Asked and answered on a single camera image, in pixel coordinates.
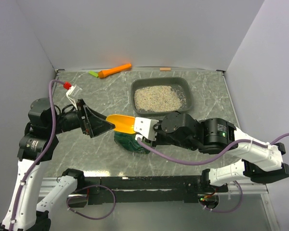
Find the yellow plastic scoop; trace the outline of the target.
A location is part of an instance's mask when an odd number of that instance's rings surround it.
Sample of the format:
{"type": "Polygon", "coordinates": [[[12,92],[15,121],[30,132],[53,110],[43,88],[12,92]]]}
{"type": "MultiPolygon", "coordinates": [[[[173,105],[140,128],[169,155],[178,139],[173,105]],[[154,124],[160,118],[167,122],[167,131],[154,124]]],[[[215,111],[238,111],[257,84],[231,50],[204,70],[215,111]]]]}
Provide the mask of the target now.
{"type": "Polygon", "coordinates": [[[134,123],[135,117],[128,115],[109,115],[106,118],[106,121],[115,125],[114,131],[126,133],[126,134],[135,134],[134,123]]]}

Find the green litter bag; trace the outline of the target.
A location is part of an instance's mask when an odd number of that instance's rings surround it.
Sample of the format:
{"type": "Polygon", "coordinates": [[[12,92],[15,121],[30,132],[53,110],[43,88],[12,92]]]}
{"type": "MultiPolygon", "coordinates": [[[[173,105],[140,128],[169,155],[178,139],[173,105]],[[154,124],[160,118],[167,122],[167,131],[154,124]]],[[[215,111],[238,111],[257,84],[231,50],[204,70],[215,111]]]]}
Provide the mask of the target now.
{"type": "Polygon", "coordinates": [[[136,154],[149,154],[150,151],[142,147],[135,139],[135,134],[114,131],[115,143],[123,149],[136,154]]]}

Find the grey litter box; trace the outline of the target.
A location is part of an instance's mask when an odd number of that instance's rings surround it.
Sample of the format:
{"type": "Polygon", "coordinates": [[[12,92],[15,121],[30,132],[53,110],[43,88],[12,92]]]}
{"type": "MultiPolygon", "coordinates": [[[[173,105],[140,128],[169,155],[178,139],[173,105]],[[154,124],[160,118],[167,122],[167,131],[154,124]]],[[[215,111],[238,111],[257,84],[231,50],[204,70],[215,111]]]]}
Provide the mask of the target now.
{"type": "Polygon", "coordinates": [[[131,84],[131,103],[140,116],[162,116],[193,109],[193,95],[182,77],[138,79],[131,84]]]}

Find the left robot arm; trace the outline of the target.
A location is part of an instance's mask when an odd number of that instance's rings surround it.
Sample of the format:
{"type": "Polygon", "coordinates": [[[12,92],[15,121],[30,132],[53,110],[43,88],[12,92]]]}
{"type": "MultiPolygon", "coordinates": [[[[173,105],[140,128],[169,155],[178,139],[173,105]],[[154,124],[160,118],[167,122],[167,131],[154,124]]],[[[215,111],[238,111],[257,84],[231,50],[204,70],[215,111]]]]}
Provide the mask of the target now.
{"type": "Polygon", "coordinates": [[[82,99],[74,111],[57,115],[49,98],[35,100],[28,113],[30,122],[19,142],[18,172],[12,200],[0,231],[48,231],[56,210],[71,193],[84,191],[83,171],[67,169],[55,187],[39,201],[43,176],[59,143],[57,134],[80,128],[91,138],[115,125],[89,108],[82,99]]]}

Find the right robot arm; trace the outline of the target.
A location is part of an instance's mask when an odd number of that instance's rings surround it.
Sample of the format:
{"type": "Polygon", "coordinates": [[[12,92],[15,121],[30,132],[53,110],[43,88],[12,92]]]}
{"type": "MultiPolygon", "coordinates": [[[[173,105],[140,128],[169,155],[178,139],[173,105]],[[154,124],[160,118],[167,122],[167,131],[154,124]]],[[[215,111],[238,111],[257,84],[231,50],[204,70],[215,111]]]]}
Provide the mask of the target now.
{"type": "Polygon", "coordinates": [[[158,121],[153,129],[156,132],[154,146],[174,145],[212,155],[211,159],[192,162],[157,152],[169,161],[200,166],[214,162],[226,154],[239,159],[224,167],[203,170],[200,185],[207,192],[230,181],[249,178],[255,183],[269,184],[289,177],[289,165],[282,158],[286,152],[284,144],[259,141],[224,119],[197,121],[189,114],[171,112],[158,121]]]}

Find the litter granules in box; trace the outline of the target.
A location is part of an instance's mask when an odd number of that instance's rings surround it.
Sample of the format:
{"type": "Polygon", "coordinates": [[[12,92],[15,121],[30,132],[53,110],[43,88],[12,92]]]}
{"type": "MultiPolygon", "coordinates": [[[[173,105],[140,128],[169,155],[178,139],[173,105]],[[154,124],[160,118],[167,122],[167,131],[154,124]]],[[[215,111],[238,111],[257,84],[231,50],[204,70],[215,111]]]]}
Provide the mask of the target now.
{"type": "Polygon", "coordinates": [[[171,86],[151,86],[137,89],[134,105],[146,112],[169,112],[181,109],[186,103],[183,93],[171,86]]]}

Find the green rectangular block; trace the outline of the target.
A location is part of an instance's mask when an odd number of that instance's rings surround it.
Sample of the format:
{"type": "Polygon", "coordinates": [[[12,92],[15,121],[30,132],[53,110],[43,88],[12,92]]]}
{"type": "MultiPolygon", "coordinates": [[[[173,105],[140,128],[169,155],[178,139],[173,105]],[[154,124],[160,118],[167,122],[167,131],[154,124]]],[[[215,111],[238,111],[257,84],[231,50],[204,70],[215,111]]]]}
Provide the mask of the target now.
{"type": "Polygon", "coordinates": [[[99,77],[99,76],[98,76],[98,73],[96,73],[96,72],[94,72],[94,71],[89,71],[88,73],[89,73],[90,75],[96,77],[96,78],[99,77]]]}

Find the orange toy microphone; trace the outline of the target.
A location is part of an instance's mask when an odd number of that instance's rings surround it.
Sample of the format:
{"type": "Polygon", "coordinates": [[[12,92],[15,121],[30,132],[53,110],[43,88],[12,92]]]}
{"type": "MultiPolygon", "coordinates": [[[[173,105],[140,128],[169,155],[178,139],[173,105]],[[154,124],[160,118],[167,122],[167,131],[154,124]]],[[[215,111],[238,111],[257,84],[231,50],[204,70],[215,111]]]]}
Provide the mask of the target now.
{"type": "Polygon", "coordinates": [[[98,77],[99,78],[106,78],[110,75],[122,72],[122,71],[126,71],[132,68],[132,64],[124,64],[121,66],[117,66],[111,69],[107,69],[107,70],[101,70],[100,72],[98,72],[98,77]]]}

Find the tan tape piece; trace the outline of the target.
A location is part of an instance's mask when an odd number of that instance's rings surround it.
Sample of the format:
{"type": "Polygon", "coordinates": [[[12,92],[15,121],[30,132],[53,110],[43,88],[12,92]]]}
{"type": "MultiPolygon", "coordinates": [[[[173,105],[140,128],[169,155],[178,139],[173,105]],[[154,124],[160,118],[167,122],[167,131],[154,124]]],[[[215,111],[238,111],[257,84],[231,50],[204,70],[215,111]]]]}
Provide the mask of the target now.
{"type": "Polygon", "coordinates": [[[160,71],[171,71],[171,68],[170,67],[161,67],[159,70],[160,71]]]}

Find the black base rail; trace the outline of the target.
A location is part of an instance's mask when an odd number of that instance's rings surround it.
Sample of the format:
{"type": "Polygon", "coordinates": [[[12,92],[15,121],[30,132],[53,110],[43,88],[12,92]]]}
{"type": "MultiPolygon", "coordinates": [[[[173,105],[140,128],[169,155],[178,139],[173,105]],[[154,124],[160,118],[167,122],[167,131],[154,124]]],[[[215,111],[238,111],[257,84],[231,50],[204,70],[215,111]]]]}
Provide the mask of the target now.
{"type": "Polygon", "coordinates": [[[172,202],[197,203],[200,195],[226,193],[227,185],[209,186],[201,176],[86,177],[72,192],[88,197],[89,205],[112,203],[172,202]]]}

